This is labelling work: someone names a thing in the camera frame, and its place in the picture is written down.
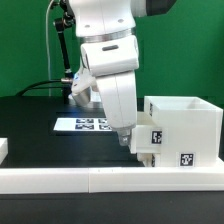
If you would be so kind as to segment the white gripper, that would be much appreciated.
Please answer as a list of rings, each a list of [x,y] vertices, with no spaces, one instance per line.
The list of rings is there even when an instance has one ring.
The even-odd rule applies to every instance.
[[[81,62],[72,83],[73,97],[96,86],[108,123],[117,131],[119,144],[129,146],[131,130],[137,123],[137,38],[129,35],[117,40],[84,43]]]

